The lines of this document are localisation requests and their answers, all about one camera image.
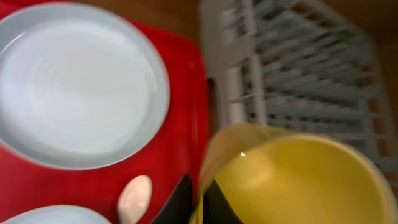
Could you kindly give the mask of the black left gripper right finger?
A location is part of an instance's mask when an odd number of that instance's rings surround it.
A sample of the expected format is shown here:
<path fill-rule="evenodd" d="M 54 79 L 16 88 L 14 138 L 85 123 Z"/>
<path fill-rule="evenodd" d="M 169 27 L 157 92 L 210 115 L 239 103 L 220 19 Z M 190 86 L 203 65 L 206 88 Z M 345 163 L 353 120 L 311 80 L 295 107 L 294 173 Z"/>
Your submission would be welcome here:
<path fill-rule="evenodd" d="M 203 196 L 203 224 L 243 224 L 214 180 Z"/>

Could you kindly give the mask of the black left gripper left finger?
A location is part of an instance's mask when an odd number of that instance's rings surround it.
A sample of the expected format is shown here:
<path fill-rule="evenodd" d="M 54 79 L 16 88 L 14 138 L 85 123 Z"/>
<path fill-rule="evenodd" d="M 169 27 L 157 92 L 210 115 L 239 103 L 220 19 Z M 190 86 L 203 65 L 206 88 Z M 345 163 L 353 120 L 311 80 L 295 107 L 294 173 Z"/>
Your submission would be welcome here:
<path fill-rule="evenodd" d="M 192 193 L 192 180 L 188 174 L 185 174 L 152 224 L 188 224 L 193 209 Z"/>

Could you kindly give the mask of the yellow plastic cup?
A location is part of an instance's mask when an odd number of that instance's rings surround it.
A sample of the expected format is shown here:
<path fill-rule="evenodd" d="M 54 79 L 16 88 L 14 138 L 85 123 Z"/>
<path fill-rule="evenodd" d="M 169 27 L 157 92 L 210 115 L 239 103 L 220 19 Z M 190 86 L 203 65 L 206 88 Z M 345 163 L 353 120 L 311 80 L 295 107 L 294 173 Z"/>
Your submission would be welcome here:
<path fill-rule="evenodd" d="M 326 136 L 255 123 L 219 130 L 206 150 L 191 223 L 202 223 L 214 180 L 242 223 L 397 222 L 382 172 Z"/>

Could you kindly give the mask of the light blue small bowl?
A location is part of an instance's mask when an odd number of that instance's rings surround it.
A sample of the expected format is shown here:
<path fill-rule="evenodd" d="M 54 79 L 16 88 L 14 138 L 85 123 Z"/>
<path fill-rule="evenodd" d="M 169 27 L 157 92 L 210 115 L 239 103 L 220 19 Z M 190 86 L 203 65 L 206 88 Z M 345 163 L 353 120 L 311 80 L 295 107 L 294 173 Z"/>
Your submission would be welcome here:
<path fill-rule="evenodd" d="M 51 205 L 29 210 L 1 224 L 111 224 L 100 213 L 76 205 Z"/>

